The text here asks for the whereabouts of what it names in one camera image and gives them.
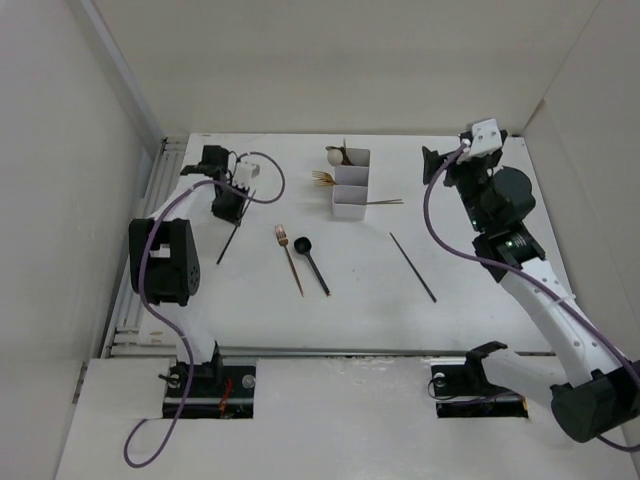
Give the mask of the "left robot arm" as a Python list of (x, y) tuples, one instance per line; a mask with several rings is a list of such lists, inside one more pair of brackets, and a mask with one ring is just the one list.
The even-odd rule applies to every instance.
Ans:
[(205, 146), (197, 163), (181, 169), (168, 198), (128, 227), (132, 288), (147, 311), (178, 336), (178, 382), (189, 378), (205, 397), (223, 387), (217, 342), (201, 320), (185, 314), (171, 319), (160, 307), (186, 308), (194, 299), (201, 284), (195, 224), (220, 220), (239, 227), (253, 201), (250, 184), (258, 174), (259, 167), (245, 156), (220, 145)]

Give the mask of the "white ceramic spoon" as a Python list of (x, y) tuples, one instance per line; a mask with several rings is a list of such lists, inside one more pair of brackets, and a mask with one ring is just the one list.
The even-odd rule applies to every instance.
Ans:
[(343, 152), (340, 149), (329, 149), (327, 151), (327, 161), (332, 166), (341, 165), (344, 161)]

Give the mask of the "rose gold fork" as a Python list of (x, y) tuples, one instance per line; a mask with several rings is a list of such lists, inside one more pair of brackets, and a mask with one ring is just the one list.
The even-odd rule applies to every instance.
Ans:
[(285, 231), (283, 225), (277, 225), (275, 227), (275, 236), (276, 236), (276, 240), (277, 240), (279, 246), (284, 249), (285, 255), (286, 255), (288, 263), (289, 263), (289, 267), (291, 269), (293, 278), (294, 278), (294, 280), (296, 282), (296, 285), (298, 287), (300, 295), (304, 296), (304, 290), (303, 290), (303, 287), (302, 287), (298, 272), (296, 270), (296, 267), (295, 267), (295, 264), (293, 262), (292, 256), (291, 256), (291, 254), (289, 252), (289, 249), (288, 249), (289, 240), (288, 240), (288, 236), (286, 234), (286, 231)]

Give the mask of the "brown wooden spoon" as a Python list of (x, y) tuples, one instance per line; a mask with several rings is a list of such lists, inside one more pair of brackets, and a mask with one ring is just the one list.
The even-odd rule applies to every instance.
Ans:
[(342, 162), (341, 162), (341, 164), (344, 165), (344, 166), (352, 166), (353, 163), (350, 160), (350, 157), (349, 157), (348, 152), (347, 152), (347, 148), (346, 147), (341, 147), (340, 151), (342, 153)]

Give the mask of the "black chopstick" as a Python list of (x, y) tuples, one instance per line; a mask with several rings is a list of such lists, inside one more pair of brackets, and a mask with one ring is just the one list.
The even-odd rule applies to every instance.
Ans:
[(222, 248), (222, 250), (221, 250), (221, 252), (220, 252), (220, 254), (219, 254), (219, 256), (218, 256), (218, 258), (216, 260), (216, 265), (220, 265), (220, 263), (222, 262), (225, 254), (227, 253), (228, 248), (229, 248), (231, 242), (233, 241), (233, 239), (234, 239), (234, 237), (235, 237), (235, 235), (236, 235), (236, 233), (237, 233), (239, 228), (240, 228), (240, 223), (238, 223), (238, 224), (236, 224), (234, 226), (233, 230), (231, 231), (226, 243), (224, 244), (224, 246), (223, 246), (223, 248)]
[(414, 263), (411, 261), (410, 257), (408, 256), (408, 254), (406, 253), (406, 251), (404, 250), (404, 248), (402, 247), (400, 242), (397, 240), (396, 236), (392, 232), (389, 232), (389, 235), (390, 235), (392, 241), (394, 242), (394, 244), (396, 245), (396, 247), (398, 248), (398, 250), (400, 251), (400, 253), (403, 256), (403, 258), (407, 262), (409, 268), (414, 273), (414, 275), (418, 279), (419, 283), (422, 285), (422, 287), (426, 291), (427, 295), (430, 297), (431, 301), (434, 304), (436, 304), (437, 303), (436, 296), (434, 295), (433, 291), (428, 286), (428, 284), (426, 283), (426, 281), (424, 280), (424, 278), (422, 277), (422, 275), (420, 274), (420, 272), (418, 271), (418, 269), (416, 268)]

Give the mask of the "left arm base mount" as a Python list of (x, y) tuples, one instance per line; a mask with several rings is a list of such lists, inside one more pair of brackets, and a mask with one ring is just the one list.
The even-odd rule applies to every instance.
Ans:
[[(173, 418), (185, 391), (188, 365), (180, 362), (169, 373), (159, 375), (166, 382), (162, 406), (164, 419)], [(194, 378), (179, 415), (180, 419), (251, 419), (254, 414), (255, 365), (197, 365)]]

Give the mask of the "gold green-handled fork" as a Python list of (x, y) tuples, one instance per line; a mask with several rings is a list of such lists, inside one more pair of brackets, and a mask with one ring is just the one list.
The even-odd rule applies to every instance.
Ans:
[(333, 180), (327, 180), (327, 179), (314, 179), (313, 184), (319, 187), (333, 187), (336, 185)]
[(332, 175), (324, 171), (314, 170), (312, 172), (312, 178), (313, 178), (313, 181), (316, 183), (332, 184), (334, 182)]

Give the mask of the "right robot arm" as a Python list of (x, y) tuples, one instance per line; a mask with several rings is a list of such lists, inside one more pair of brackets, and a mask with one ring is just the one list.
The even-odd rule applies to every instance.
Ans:
[[(548, 408), (572, 440), (603, 441), (605, 433), (639, 416), (639, 364), (587, 319), (527, 229), (525, 219), (536, 200), (524, 172), (499, 164), (506, 131), (483, 147), (485, 138), (464, 132), (451, 152), (422, 150), (425, 224), (440, 247), (481, 264), (517, 301), (560, 366), (536, 367), (506, 344), (491, 341), (467, 351), (463, 364), (446, 369), (434, 387), (450, 396), (512, 391)], [(438, 180), (456, 189), (477, 234), (471, 254), (446, 244), (433, 227), (430, 200)]]

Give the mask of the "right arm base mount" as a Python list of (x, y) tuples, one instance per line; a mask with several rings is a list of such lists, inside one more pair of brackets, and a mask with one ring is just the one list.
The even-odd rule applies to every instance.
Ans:
[(526, 400), (507, 388), (491, 384), (482, 361), (507, 345), (492, 341), (468, 351), (462, 360), (431, 364), (428, 395), (439, 419), (529, 418)]

